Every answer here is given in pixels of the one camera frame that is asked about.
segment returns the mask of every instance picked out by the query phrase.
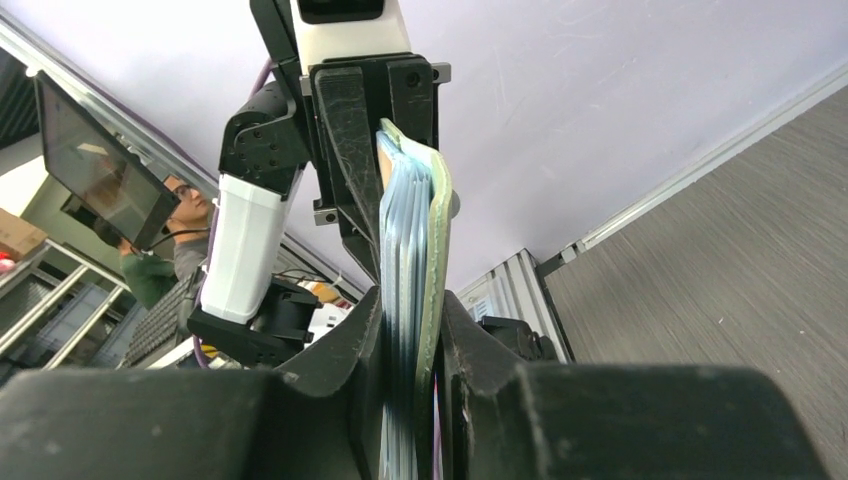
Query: dark hair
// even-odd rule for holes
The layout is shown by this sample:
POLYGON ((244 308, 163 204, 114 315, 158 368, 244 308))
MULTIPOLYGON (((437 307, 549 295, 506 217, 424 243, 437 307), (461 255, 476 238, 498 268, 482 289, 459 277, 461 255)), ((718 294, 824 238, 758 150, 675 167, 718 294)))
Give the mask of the dark hair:
POLYGON ((100 240, 103 240, 103 243, 109 245, 110 247, 118 248, 123 241, 123 237, 117 230, 115 230, 112 225, 109 225, 109 222, 103 220, 102 218, 98 218, 94 221, 94 233, 100 237, 100 240))

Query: gray floor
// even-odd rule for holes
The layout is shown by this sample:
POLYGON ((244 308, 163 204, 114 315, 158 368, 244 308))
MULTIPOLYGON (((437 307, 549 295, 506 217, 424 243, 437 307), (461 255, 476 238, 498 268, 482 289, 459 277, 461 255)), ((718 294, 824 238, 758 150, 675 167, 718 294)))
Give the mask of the gray floor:
POLYGON ((579 361, 759 368, 848 479, 848 89, 546 280, 579 361))

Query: monitor bezel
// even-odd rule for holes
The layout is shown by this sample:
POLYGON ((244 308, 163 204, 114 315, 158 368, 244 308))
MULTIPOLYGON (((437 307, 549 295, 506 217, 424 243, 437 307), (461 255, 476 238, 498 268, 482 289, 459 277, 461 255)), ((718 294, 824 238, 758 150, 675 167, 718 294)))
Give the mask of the monitor bezel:
POLYGON ((139 250, 147 250, 149 249, 153 243, 156 241, 158 236, 162 232, 162 228, 167 222, 167 220, 171 217, 174 210, 180 204, 180 199, 177 197, 172 191, 170 191, 165 184, 156 178, 156 175, 153 174, 144 164, 141 163, 141 159, 139 159, 136 155, 130 153, 129 150, 126 149, 121 142, 119 142, 109 131, 104 127, 97 119, 94 118, 88 110, 85 109, 79 102, 74 100, 62 87, 59 86, 56 81, 50 78, 46 73, 38 72, 34 77, 35 82, 35 97, 36 103, 38 106, 38 124, 39 124, 39 132, 41 135, 41 147, 42 154, 44 157, 44 168, 47 170, 47 173, 50 174, 53 178, 56 179, 62 186, 67 188, 72 195, 76 196, 80 199, 80 201, 92 212, 95 212, 98 216, 101 215, 100 212, 97 211, 94 207, 89 205, 82 197, 77 195, 73 189, 70 188, 63 180, 61 175, 57 175, 56 172, 51 168, 51 162, 48 159, 49 149, 47 148, 47 139, 44 135, 44 90, 45 88, 49 88, 51 93, 59 97, 59 99, 66 104, 74 111, 74 113, 85 122, 95 133, 97 133, 101 139, 109 144, 116 152, 123 156, 123 159, 132 167, 135 168, 138 173, 147 181, 149 181, 155 189, 159 192, 159 198, 156 200, 156 203, 151 208, 150 213, 147 215, 147 218, 144 221, 141 229, 138 231, 138 234, 135 238, 130 238, 125 235, 125 232, 121 231, 121 229, 117 228, 113 225, 109 219, 103 218, 104 221, 109 223, 109 225, 115 229, 115 231, 119 232, 121 236, 126 238, 133 247, 139 250))

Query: black monitor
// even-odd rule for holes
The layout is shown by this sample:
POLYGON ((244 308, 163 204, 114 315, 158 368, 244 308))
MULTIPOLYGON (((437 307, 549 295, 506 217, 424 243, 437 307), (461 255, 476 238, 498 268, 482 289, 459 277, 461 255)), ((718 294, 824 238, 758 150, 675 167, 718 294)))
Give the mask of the black monitor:
POLYGON ((35 85, 47 173, 133 246, 150 248, 177 196, 44 72, 35 85))

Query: wooden floor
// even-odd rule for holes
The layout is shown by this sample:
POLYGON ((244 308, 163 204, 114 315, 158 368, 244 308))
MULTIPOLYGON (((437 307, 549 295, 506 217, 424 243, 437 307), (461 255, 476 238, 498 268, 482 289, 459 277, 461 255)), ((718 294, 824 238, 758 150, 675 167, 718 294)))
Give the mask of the wooden floor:
POLYGON ((546 280, 578 361, 761 369, 848 479, 848 89, 546 280))

